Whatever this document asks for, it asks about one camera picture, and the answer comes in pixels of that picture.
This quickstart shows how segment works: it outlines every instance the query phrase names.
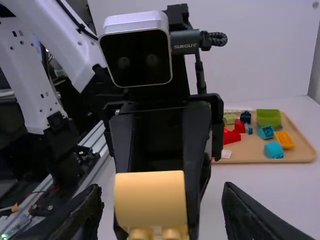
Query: red block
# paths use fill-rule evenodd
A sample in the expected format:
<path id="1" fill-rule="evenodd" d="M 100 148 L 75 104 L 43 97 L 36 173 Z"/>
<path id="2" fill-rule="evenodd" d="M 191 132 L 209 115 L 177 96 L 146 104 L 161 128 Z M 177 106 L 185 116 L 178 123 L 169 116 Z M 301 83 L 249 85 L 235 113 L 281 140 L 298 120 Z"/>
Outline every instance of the red block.
<path id="1" fill-rule="evenodd" d="M 234 130 L 237 130 L 240 134 L 246 133 L 245 123 L 240 119 L 234 121 Z"/>
<path id="2" fill-rule="evenodd" d="M 237 130 L 225 132 L 223 135 L 223 145 L 241 141 L 241 135 Z"/>

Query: white wall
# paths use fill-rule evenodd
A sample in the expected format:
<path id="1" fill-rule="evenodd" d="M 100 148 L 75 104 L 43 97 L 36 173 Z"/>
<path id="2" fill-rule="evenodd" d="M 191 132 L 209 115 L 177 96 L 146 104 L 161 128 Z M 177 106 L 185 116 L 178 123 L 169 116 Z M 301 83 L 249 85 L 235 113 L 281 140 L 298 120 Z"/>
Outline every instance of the white wall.
<path id="1" fill-rule="evenodd" d="M 209 92 L 225 102 L 306 95 L 320 20 L 313 0 L 89 0 L 100 34 L 110 15 L 165 10 L 188 3 L 195 28 L 224 32 L 229 42 L 202 52 Z M 187 57 L 191 93 L 194 58 Z"/>
<path id="2" fill-rule="evenodd" d="M 308 95 L 320 104 L 320 25 L 313 56 Z"/>

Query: cyan block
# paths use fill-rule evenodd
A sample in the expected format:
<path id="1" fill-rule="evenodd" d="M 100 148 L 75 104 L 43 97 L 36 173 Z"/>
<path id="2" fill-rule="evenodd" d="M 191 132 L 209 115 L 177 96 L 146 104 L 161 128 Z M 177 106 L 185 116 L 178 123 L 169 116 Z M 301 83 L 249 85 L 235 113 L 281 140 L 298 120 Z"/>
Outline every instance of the cyan block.
<path id="1" fill-rule="evenodd" d="M 252 126 L 251 126 L 251 124 L 245 124 L 244 125 L 244 127 L 245 127 L 245 132 L 246 133 L 248 133 L 249 135 L 251 135 L 254 131 L 253 131 L 253 129 L 252 129 Z"/>
<path id="2" fill-rule="evenodd" d="M 257 123 L 256 124 L 257 128 L 261 128 L 261 126 Z M 279 125 L 279 126 L 276 126 L 276 127 L 273 127 L 273 130 L 274 131 L 281 131 L 283 129 L 282 125 Z"/>
<path id="3" fill-rule="evenodd" d="M 278 141 L 272 141 L 264 145 L 263 155 L 268 159 L 283 159 L 285 153 Z"/>
<path id="4" fill-rule="evenodd" d="M 265 126 L 265 127 L 260 127 L 257 130 L 257 135 L 266 140 L 266 139 L 272 139 L 274 137 L 275 131 L 272 126 Z"/>

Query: camera lens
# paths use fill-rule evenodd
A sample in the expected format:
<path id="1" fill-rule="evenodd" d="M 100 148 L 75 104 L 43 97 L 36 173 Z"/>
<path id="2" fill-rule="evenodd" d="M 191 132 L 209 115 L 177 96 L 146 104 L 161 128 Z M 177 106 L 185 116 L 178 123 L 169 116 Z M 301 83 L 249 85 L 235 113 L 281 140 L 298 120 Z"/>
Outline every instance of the camera lens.
<path id="1" fill-rule="evenodd" d="M 155 54 L 149 54 L 146 56 L 146 65 L 150 68 L 158 66 L 160 63 L 160 58 Z"/>
<path id="2" fill-rule="evenodd" d="M 125 56 L 119 58 L 119 60 L 118 60 L 118 68 L 119 69 L 124 70 L 124 69 L 129 68 L 129 66 L 130 66 L 129 58 L 127 58 Z"/>

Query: yellow block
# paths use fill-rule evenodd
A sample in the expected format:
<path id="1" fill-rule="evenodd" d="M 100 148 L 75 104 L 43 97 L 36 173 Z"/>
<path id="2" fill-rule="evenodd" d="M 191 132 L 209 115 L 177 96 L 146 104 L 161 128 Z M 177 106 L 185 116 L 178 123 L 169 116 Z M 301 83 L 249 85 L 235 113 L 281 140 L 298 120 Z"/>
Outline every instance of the yellow block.
<path id="1" fill-rule="evenodd" d="M 117 173 L 114 182 L 114 212 L 130 239 L 147 238 L 149 229 L 159 229 L 164 239 L 184 239 L 187 204 L 183 171 Z"/>
<path id="2" fill-rule="evenodd" d="M 295 143 L 292 141 L 289 133 L 285 130 L 275 131 L 274 136 L 283 149 L 293 149 L 296 146 Z"/>

